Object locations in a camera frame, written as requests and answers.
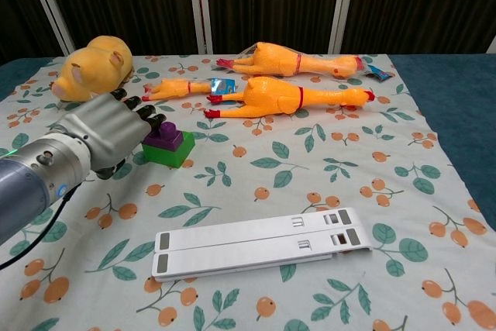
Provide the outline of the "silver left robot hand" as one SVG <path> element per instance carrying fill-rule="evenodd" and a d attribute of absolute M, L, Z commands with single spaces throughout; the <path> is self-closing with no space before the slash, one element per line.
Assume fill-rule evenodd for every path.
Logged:
<path fill-rule="evenodd" d="M 151 132 L 165 122 L 154 105 L 140 106 L 123 88 L 98 95 L 61 117 L 51 129 L 79 139 L 89 149 L 90 169 L 108 180 Z"/>

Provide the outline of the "purple building block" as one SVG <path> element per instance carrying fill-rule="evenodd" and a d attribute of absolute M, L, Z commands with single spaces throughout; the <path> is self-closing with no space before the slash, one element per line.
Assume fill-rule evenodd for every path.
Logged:
<path fill-rule="evenodd" d="M 183 132 L 178 130 L 172 122 L 162 122 L 143 140 L 143 145 L 148 145 L 168 151 L 176 151 L 183 143 Z"/>

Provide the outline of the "green building block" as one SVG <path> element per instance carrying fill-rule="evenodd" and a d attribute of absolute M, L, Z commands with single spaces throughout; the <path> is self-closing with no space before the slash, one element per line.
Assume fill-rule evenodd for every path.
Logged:
<path fill-rule="evenodd" d="M 171 168 L 179 168 L 195 146 L 195 139 L 190 132 L 183 132 L 183 142 L 176 150 L 165 150 L 147 144 L 142 144 L 144 157 L 147 161 L 162 164 Z"/>

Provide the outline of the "yellow plush pig toy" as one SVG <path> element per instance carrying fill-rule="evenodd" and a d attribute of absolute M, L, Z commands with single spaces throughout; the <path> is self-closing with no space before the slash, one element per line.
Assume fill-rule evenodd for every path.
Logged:
<path fill-rule="evenodd" d="M 114 91 L 133 75 L 133 55 L 116 36 L 97 36 L 65 60 L 52 93 L 64 102 L 87 102 Z"/>

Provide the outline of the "small rubber chicken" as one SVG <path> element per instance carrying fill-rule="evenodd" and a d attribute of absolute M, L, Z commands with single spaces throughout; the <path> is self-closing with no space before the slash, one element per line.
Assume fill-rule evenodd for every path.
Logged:
<path fill-rule="evenodd" d="M 157 85 L 147 87 L 142 100 L 144 102 L 168 100 L 192 94 L 209 94 L 211 91 L 210 81 L 168 78 Z"/>

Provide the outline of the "blue small chicken header card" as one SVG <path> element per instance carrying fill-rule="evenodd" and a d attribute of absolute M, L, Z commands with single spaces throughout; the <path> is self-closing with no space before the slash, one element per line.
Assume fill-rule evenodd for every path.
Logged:
<path fill-rule="evenodd" d="M 210 78 L 211 93 L 213 95 L 227 95 L 236 93 L 236 81 L 228 78 Z"/>

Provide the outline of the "unbagged large rubber chicken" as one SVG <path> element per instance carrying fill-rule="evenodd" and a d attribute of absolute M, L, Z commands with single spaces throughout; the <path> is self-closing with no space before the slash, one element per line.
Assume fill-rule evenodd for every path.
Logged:
<path fill-rule="evenodd" d="M 208 119 L 216 118 L 258 118 L 275 114 L 293 114 L 308 105 L 341 105 L 362 107 L 372 102 L 375 95 L 370 90 L 348 88 L 343 91 L 322 91 L 304 88 L 287 81 L 256 77 L 247 81 L 243 91 L 226 94 L 210 95 L 212 104 L 226 101 L 242 102 L 243 106 L 230 110 L 204 111 Z"/>

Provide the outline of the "bagged large rubber chicken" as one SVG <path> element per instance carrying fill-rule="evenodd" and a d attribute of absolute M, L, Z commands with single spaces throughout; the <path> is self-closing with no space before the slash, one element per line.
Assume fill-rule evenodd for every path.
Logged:
<path fill-rule="evenodd" d="M 357 55 L 334 58 L 313 57 L 274 43 L 256 42 L 237 58 L 219 58 L 215 64 L 240 74 L 277 75 L 327 74 L 347 79 L 366 70 L 366 62 Z"/>

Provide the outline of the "floral print tablecloth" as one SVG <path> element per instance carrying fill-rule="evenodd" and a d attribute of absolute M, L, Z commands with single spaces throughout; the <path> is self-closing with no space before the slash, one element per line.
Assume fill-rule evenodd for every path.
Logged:
<path fill-rule="evenodd" d="M 0 331 L 496 331 L 496 56 L 372 54 L 364 109 L 206 119 L 203 95 L 156 103 L 195 148 L 178 169 L 134 150 L 0 246 Z M 155 234 L 355 208 L 370 250 L 156 282 Z"/>

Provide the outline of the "blue large chicken header card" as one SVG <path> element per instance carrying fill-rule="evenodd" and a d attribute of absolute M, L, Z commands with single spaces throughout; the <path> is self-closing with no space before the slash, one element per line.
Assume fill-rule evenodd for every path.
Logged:
<path fill-rule="evenodd" d="M 378 67 L 375 67 L 373 65 L 368 64 L 365 67 L 364 74 L 367 76 L 371 76 L 373 78 L 376 78 L 378 81 L 386 81 L 389 78 L 392 78 L 393 75 L 391 73 L 382 71 Z"/>

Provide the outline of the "white screen frame post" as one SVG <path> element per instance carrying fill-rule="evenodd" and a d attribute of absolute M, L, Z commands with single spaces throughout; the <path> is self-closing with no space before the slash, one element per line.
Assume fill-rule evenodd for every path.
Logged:
<path fill-rule="evenodd" d="M 73 53 L 75 51 L 74 42 L 57 0 L 40 0 L 40 4 L 64 56 Z"/>
<path fill-rule="evenodd" d="M 212 28 L 208 0 L 191 0 L 199 54 L 213 54 Z"/>
<path fill-rule="evenodd" d="M 328 54 L 341 53 L 349 7 L 350 0 L 336 0 L 329 36 Z"/>

